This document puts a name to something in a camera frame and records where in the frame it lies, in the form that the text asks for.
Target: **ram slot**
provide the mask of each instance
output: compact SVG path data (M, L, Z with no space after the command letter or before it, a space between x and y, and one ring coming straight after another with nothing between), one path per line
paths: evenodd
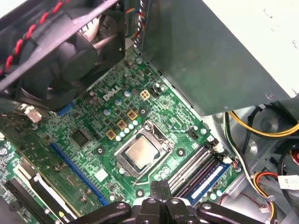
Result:
M175 192L197 168L212 155L201 147L196 153L169 179L168 184L171 192Z
M219 178L227 171L229 164L219 163L214 166L205 178L197 182L191 191L185 196L191 206L196 206L205 193L209 191L219 180Z
M194 188L194 186L204 180L211 170L217 167L218 164L219 161L217 161L214 157L209 158L209 160L207 160L206 163L196 171L196 174L189 179L188 183L184 185L184 188L176 192L174 196L185 197Z

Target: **black ram slot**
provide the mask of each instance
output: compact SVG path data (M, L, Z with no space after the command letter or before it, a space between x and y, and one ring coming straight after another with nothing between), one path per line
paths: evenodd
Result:
M192 178L188 181L183 189L173 195L174 197L185 197L193 187L200 182L206 175L219 164L219 161L215 160L214 157L209 159L204 166L197 170L196 175L193 175Z
M207 164L211 163L214 160L214 157L212 155L209 155L208 158L206 158L199 166L192 172L191 175L189 175L186 180L184 181L184 184L181 184L179 188L177 188L173 193L172 196L178 195L179 192L181 192L183 189L186 189L186 184L194 178L195 175L197 175L201 170L207 166Z

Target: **red cable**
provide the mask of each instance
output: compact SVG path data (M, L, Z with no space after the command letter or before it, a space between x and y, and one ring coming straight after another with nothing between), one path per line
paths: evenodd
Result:
M48 17L49 14L55 14L56 12L58 12L58 10L61 8L61 6L64 3L68 3L68 2L69 2L69 0L59 1L56 4L56 6L51 11L45 12L41 16L41 18L39 19L39 21L37 21L35 24L32 24L29 27L28 31L23 35L23 38L19 39L17 41L17 43L15 44L15 48L14 48L12 54L7 57L5 68L3 68L3 69L0 70L0 76L3 75L6 70L9 69L9 67L11 65L11 62L13 61L14 56L19 54L20 48L21 48L22 44L24 43L24 40L28 40L31 37L31 35L35 31L36 27L38 25L42 25L45 22L45 20L47 19L47 17Z

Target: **chip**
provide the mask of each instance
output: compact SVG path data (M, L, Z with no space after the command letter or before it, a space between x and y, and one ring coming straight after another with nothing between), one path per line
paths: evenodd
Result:
M127 127L127 124L123 121L123 120L120 120L119 122L117 122L117 126L123 130Z
M106 132L107 137L112 140L116 137L116 134L114 133L114 131L112 129L110 129L109 131Z
M76 119L80 116L80 114L78 112L74 112L73 117Z
M74 131L71 135L70 138L80 147L84 147L88 142L89 138L87 135L81 130L78 129Z
M133 110L130 110L130 111L127 113L127 116L128 116L131 120L135 120L135 118L137 118L137 114L136 114Z

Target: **screw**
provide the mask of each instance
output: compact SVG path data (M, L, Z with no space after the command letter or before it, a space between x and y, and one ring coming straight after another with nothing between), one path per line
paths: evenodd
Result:
M144 126L144 129L147 131L150 131L150 126L146 125L146 126Z
M116 206L117 209L124 209L126 206L124 203L120 203Z
M176 199L176 198L172 199L172 200L171 200L171 203L173 203L173 204L178 204L178 199Z
M274 99L274 98L275 98L275 96L274 96L272 93L267 93L267 94L266 94L266 97L267 97L268 99Z
M205 129L205 128L202 128L202 129L200 130L200 133L201 133L202 135L205 135L205 134L206 134L206 129Z
M156 201L155 201L154 199L151 198L151 199L148 200L148 203L150 203L150 204L154 204L154 203L156 203Z
M202 207L207 210L212 208L212 206L209 204L203 204Z

